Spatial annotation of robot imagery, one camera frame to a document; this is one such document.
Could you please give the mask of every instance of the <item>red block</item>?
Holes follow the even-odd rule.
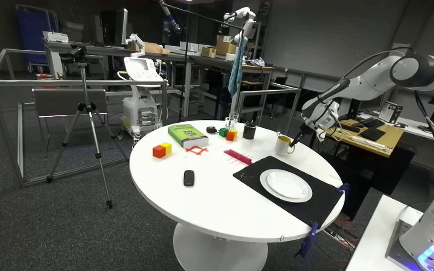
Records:
[[[157,157],[163,157],[163,156],[166,154],[166,147],[162,145],[162,144],[154,145],[153,153],[154,153],[154,156],[157,156]]]

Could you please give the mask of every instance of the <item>round white table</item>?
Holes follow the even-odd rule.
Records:
[[[225,126],[222,120],[194,120],[203,132],[207,126]],[[168,126],[145,135],[132,150],[130,171],[141,194],[160,212],[179,224],[174,233],[177,258],[188,271],[246,271],[263,269],[267,242],[302,239],[311,227],[289,213],[233,174],[248,163],[224,150],[237,150],[252,160],[275,154],[278,133],[258,126],[254,139],[242,136],[245,124],[237,123],[239,136],[228,141],[209,133],[209,151],[197,154],[182,147]],[[154,157],[153,147],[168,141],[173,154]],[[334,186],[343,180],[337,169],[316,150],[296,144],[296,150],[280,159]],[[185,171],[195,171],[195,185],[185,186]],[[340,215],[344,195],[338,200],[322,228]]]

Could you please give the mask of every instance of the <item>red object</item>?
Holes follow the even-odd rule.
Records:
[[[227,139],[228,141],[234,141],[236,135],[237,135],[237,130],[236,129],[230,129],[228,133],[227,133]]]
[[[242,153],[239,153],[239,151],[236,151],[233,148],[228,148],[228,150],[224,150],[224,151],[231,154],[231,156],[234,156],[236,159],[239,159],[239,160],[242,160],[245,163],[252,163],[252,159],[249,156],[242,154]]]
[[[157,157],[163,157],[163,156],[166,154],[166,147],[162,145],[162,144],[154,145],[153,153],[154,153],[154,156],[157,156]]]
[[[207,147],[194,145],[194,147],[188,147],[186,150],[201,154],[203,151],[207,151]]]

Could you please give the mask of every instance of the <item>white plate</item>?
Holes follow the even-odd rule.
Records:
[[[310,183],[292,171],[270,168],[263,171],[260,178],[269,192],[286,201],[302,203],[313,197]]]

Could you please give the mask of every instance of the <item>tripod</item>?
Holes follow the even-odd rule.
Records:
[[[105,183],[105,188],[106,188],[106,194],[108,194],[108,206],[109,209],[114,207],[114,201],[111,198],[111,192],[109,192],[109,186],[108,186],[108,175],[106,175],[106,171],[105,171],[105,166],[103,166],[103,160],[102,160],[102,150],[100,150],[100,144],[99,144],[99,136],[97,136],[97,129],[96,129],[96,120],[94,120],[94,114],[97,114],[97,117],[100,118],[102,124],[105,124],[108,127],[108,132],[111,133],[111,138],[112,141],[117,138],[117,135],[112,132],[111,126],[108,121],[105,121],[105,118],[102,117],[97,105],[94,102],[91,102],[91,97],[90,97],[90,93],[88,93],[88,84],[87,84],[87,66],[88,66],[88,61],[87,61],[87,46],[78,46],[76,49],[73,49],[70,54],[66,54],[66,55],[72,55],[75,57],[75,60],[79,63],[79,67],[81,67],[81,75],[82,75],[82,81],[84,81],[84,96],[85,96],[85,102],[81,102],[78,105],[78,111],[76,111],[76,115],[73,117],[72,120],[72,124],[70,124],[70,129],[67,130],[67,135],[66,135],[66,139],[63,142],[63,148],[61,151],[58,153],[58,157],[56,157],[56,162],[50,171],[50,174],[47,175],[47,181],[52,181],[53,180],[53,174],[56,171],[56,166],[58,163],[61,162],[61,157],[69,145],[69,141],[72,138],[72,133],[73,133],[73,129],[81,117],[82,112],[87,112],[90,120],[91,120],[91,127],[93,127],[93,133],[94,133],[94,142],[96,142],[96,148],[97,148],[97,153],[96,153],[96,157],[99,159],[100,162],[100,169],[102,169],[102,175],[103,175],[103,183]],[[117,147],[121,150],[121,153],[127,157],[126,151],[123,150],[123,147],[120,144],[117,144]]]

